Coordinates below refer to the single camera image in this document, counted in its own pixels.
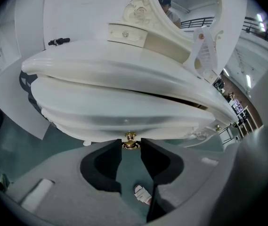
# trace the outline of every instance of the mirror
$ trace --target mirror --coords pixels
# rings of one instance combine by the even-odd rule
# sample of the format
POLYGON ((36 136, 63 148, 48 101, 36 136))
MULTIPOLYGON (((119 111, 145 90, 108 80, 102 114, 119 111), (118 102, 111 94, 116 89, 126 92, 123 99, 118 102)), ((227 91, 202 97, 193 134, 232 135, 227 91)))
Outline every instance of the mirror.
POLYGON ((210 26, 217 11, 216 0, 159 0, 165 14, 182 31, 210 26))

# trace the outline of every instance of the ceiling light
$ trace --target ceiling light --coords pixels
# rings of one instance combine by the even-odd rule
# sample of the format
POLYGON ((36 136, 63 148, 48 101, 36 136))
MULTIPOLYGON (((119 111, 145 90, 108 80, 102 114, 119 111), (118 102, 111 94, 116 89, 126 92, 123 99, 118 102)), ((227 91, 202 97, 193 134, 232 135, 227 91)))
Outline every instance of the ceiling light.
POLYGON ((247 82, 248 82, 248 86, 251 88, 251 79, 249 75, 246 75, 247 77, 247 82))
POLYGON ((262 17, 261 17, 261 15, 260 14, 257 14, 257 18, 258 18, 258 21, 260 21, 260 22, 262 22, 263 20, 262 20, 262 17))
POLYGON ((262 30, 263 32, 266 31, 265 25, 263 23, 260 23, 260 30, 262 30))
POLYGON ((229 74, 228 74, 227 70, 225 70, 225 69, 224 69, 224 71, 225 71, 226 75, 228 75, 228 76, 229 76, 229 74))

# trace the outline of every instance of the person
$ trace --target person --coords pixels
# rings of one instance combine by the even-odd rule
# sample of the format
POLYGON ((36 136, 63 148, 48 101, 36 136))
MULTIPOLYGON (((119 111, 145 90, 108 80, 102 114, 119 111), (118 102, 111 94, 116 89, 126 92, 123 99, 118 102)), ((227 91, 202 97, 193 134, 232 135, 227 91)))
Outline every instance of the person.
POLYGON ((163 11, 165 12, 165 14, 167 15, 167 17, 178 27, 181 28, 181 20, 179 18, 179 16, 170 11, 171 8, 171 0, 158 0, 163 11))
POLYGON ((236 96, 233 92, 229 93, 228 95, 225 96, 227 102, 230 102, 231 100, 234 101, 236 99, 236 96))
POLYGON ((134 187, 134 195, 138 201, 151 205, 152 196, 142 185, 138 184, 134 187))

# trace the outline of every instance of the black pad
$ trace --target black pad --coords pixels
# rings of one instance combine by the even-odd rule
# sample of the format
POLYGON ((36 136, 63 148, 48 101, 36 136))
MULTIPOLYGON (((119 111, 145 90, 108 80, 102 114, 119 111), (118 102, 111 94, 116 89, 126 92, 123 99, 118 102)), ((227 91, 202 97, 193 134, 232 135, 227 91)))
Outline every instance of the black pad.
POLYGON ((97 190, 121 193, 121 185, 116 175, 121 156, 122 141, 118 139, 102 147, 81 161, 81 174, 97 190))
POLYGON ((150 222, 174 210, 170 203, 160 198, 156 189, 158 185, 174 181, 183 171, 184 162, 178 155, 144 138, 141 139, 141 159, 154 181, 152 203, 147 215, 147 222, 150 222))

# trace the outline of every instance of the gold knob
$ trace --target gold knob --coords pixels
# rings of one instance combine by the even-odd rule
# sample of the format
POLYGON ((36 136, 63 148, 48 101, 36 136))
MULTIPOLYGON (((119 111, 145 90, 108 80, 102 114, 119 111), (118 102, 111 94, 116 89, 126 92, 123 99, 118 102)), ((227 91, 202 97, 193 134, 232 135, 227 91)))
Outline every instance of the gold knob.
POLYGON ((220 131, 222 129, 222 127, 220 127, 219 125, 215 126, 215 131, 220 131))
POLYGON ((128 133, 125 133, 125 136, 128 141, 122 144, 122 148, 127 149, 127 150, 134 150, 134 149, 140 148, 140 144, 134 140, 136 133, 128 132, 128 133))

